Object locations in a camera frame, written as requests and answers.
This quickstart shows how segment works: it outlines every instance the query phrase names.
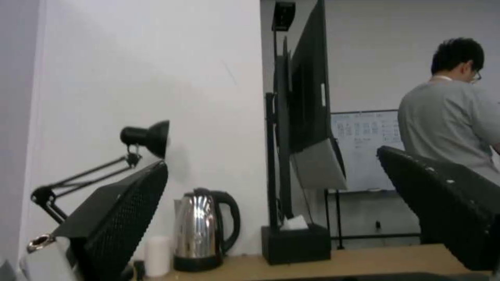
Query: tissue box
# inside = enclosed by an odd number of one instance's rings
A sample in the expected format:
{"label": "tissue box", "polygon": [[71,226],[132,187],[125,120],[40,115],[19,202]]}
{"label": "tissue box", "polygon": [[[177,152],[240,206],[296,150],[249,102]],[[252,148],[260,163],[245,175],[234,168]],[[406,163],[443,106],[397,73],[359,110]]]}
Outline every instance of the tissue box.
{"label": "tissue box", "polygon": [[328,229],[309,224],[309,229],[261,228],[262,254],[270,265],[329,260],[332,243]]}

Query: wooden desk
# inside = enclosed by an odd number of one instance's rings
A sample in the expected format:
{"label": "wooden desk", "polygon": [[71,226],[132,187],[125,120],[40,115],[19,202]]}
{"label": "wooden desk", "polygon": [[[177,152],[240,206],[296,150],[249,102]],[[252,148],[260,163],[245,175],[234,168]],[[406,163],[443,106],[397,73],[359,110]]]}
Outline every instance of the wooden desk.
{"label": "wooden desk", "polygon": [[187,273],[172,271],[150,281],[241,281],[304,277],[346,276],[403,272],[442,275],[470,272],[440,244],[335,250],[331,260],[270,266],[262,256],[233,256],[214,270]]}

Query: lamp arm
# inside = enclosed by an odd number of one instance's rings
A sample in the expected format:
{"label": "lamp arm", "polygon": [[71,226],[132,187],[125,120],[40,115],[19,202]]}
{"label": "lamp arm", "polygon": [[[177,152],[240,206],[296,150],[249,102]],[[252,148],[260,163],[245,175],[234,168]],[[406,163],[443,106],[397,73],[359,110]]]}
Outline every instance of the lamp arm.
{"label": "lamp arm", "polygon": [[[128,152],[127,155],[124,155],[118,159],[112,160],[105,164],[99,165],[95,168],[70,176],[66,179],[60,180],[53,184],[40,186],[31,193],[31,201],[40,206],[49,216],[51,216],[56,222],[61,224],[66,220],[66,218],[68,218],[68,216],[63,212],[63,210],[61,210],[56,205],[57,198],[66,196],[82,188],[91,186],[93,184],[104,181],[108,178],[114,177],[128,170],[134,169],[141,160],[141,158],[142,158],[141,155],[139,155],[138,153]],[[92,180],[73,182],[82,177],[88,176],[90,174],[108,168],[110,166],[119,164],[121,162],[126,162],[128,166]],[[54,190],[64,189],[64,188],[70,188],[70,189],[67,189],[59,194],[54,193]]]}

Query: lamp shade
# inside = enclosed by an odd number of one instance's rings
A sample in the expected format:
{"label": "lamp shade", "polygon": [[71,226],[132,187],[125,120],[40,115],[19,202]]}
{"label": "lamp shade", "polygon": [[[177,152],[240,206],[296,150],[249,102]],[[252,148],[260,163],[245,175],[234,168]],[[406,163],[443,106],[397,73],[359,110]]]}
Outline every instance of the lamp shade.
{"label": "lamp shade", "polygon": [[169,137],[170,121],[164,120],[151,127],[125,127],[121,130],[120,140],[127,146],[138,145],[146,147],[158,158],[165,158],[167,139]]}

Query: white cup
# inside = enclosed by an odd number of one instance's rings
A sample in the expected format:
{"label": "white cup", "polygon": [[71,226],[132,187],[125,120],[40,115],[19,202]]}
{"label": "white cup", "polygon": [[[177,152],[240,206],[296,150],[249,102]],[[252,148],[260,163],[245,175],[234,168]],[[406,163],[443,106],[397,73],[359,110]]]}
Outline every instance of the white cup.
{"label": "white cup", "polygon": [[170,271],[170,239],[154,236],[146,241],[144,267],[149,277],[159,277]]}

